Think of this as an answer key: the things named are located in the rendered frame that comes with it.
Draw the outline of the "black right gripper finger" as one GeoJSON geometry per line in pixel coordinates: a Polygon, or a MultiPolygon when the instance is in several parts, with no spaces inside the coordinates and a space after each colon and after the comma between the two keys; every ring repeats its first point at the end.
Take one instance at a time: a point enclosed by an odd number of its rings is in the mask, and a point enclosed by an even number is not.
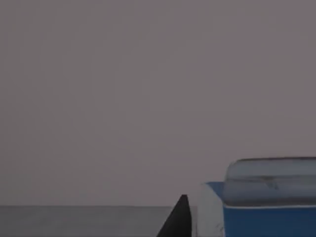
{"type": "Polygon", "coordinates": [[[180,196],[156,237],[192,237],[192,214],[188,195],[180,196]]]}

